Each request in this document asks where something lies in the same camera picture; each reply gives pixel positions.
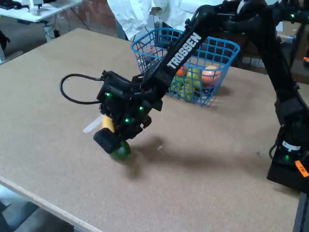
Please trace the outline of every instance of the yellow object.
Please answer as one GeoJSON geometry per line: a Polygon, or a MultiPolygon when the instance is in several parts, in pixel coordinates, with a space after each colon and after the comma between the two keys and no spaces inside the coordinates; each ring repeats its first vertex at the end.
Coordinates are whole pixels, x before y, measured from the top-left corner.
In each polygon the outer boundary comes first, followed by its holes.
{"type": "Polygon", "coordinates": [[[112,119],[106,115],[103,115],[102,120],[102,128],[108,128],[111,132],[115,132],[114,124],[112,123],[112,119]]]}

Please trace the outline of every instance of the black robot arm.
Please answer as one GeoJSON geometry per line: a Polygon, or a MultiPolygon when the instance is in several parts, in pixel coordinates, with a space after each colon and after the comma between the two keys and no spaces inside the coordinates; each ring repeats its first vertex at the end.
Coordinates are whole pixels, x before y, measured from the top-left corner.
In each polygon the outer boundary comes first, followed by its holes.
{"type": "Polygon", "coordinates": [[[283,20],[309,23],[309,11],[285,2],[267,6],[264,0],[225,1],[201,6],[167,54],[132,81],[104,72],[97,99],[102,114],[112,119],[114,130],[104,128],[94,139],[107,152],[132,139],[151,119],[151,109],[161,111],[162,98],[177,70],[213,32],[244,33],[257,47],[277,94],[276,114],[281,128],[270,150],[272,164],[267,178],[309,193],[309,109],[298,93],[289,65],[280,48],[276,25],[283,20]]]}

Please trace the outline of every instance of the black cable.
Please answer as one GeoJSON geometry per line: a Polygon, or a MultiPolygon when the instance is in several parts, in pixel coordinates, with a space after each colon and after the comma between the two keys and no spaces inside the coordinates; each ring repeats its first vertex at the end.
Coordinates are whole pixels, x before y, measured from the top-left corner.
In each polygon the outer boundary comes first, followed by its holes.
{"type": "Polygon", "coordinates": [[[87,24],[78,16],[78,14],[73,10],[73,8],[70,8],[72,11],[73,11],[73,13],[78,17],[78,19],[88,28],[88,30],[89,31],[91,31],[90,30],[90,28],[87,26],[87,24]]]}
{"type": "Polygon", "coordinates": [[[91,101],[91,102],[90,101],[86,101],[86,102],[85,101],[78,101],[78,100],[70,98],[68,95],[66,95],[65,92],[63,91],[63,83],[65,82],[65,80],[67,80],[69,77],[72,77],[72,76],[78,76],[78,77],[82,77],[82,78],[93,80],[93,81],[103,81],[102,78],[95,78],[95,77],[91,77],[91,76],[87,76],[87,75],[82,75],[82,74],[77,74],[77,73],[66,75],[60,81],[60,92],[63,95],[63,97],[65,97],[66,99],[68,99],[69,101],[71,101],[73,103],[81,104],[81,105],[92,105],[92,104],[101,103],[100,101],[91,101]]]}
{"type": "Polygon", "coordinates": [[[270,150],[269,150],[269,157],[271,158],[271,159],[274,159],[274,157],[273,157],[273,155],[272,155],[272,151],[275,149],[275,147],[277,146],[277,144],[274,144],[271,148],[270,148],[270,150]]]}
{"type": "Polygon", "coordinates": [[[55,37],[51,37],[48,33],[50,33],[52,30],[54,30],[55,29],[55,26],[54,25],[47,25],[47,23],[45,23],[45,26],[44,27],[50,27],[50,26],[52,26],[52,28],[49,30],[49,31],[46,31],[45,32],[45,35],[47,35],[49,38],[51,38],[51,39],[55,39],[55,37]]]}
{"type": "Polygon", "coordinates": [[[66,10],[65,10],[62,6],[60,6],[60,5],[53,5],[53,6],[42,6],[42,7],[44,7],[44,8],[55,8],[55,7],[60,7],[60,8],[63,10],[63,13],[64,13],[65,16],[66,16],[66,20],[67,20],[67,23],[68,23],[68,26],[69,26],[68,31],[70,31],[69,17],[68,17],[68,15],[67,15],[66,10]]]}

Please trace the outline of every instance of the blue wire basket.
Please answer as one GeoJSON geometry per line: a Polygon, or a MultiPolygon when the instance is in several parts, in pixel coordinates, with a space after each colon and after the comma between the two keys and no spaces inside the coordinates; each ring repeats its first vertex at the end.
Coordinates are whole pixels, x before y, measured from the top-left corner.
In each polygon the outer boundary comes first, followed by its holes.
{"type": "MultiPolygon", "coordinates": [[[[162,59],[170,44],[182,31],[157,28],[132,44],[140,72],[162,59]]],[[[219,89],[240,46],[234,42],[208,37],[175,75],[167,95],[193,104],[206,105],[219,89]]]]}

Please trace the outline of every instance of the table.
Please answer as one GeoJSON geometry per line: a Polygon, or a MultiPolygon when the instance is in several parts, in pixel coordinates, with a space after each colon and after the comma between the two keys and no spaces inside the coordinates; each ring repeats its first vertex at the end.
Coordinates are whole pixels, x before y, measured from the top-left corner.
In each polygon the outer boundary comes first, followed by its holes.
{"type": "MultiPolygon", "coordinates": [[[[84,231],[292,231],[299,193],[266,180],[279,129],[267,76],[230,68],[207,108],[164,97],[121,164],[83,133],[98,106],[59,92],[63,76],[103,70],[139,73],[130,42],[82,29],[0,67],[0,184],[84,231]]],[[[90,101],[100,87],[65,91],[90,101]]]]}
{"type": "MultiPolygon", "coordinates": [[[[10,9],[5,10],[0,8],[0,15],[7,16],[11,18],[21,19],[33,23],[39,23],[42,20],[47,22],[47,26],[43,27],[45,32],[45,37],[47,42],[51,41],[54,37],[53,25],[52,22],[49,23],[49,18],[76,5],[82,4],[82,0],[57,0],[56,2],[44,4],[39,10],[38,15],[33,15],[29,12],[27,8],[20,10],[10,9]]],[[[20,53],[15,54],[9,58],[4,56],[4,52],[0,46],[0,65],[4,62],[7,62],[9,59],[13,59],[16,56],[19,56],[20,53]]]]}

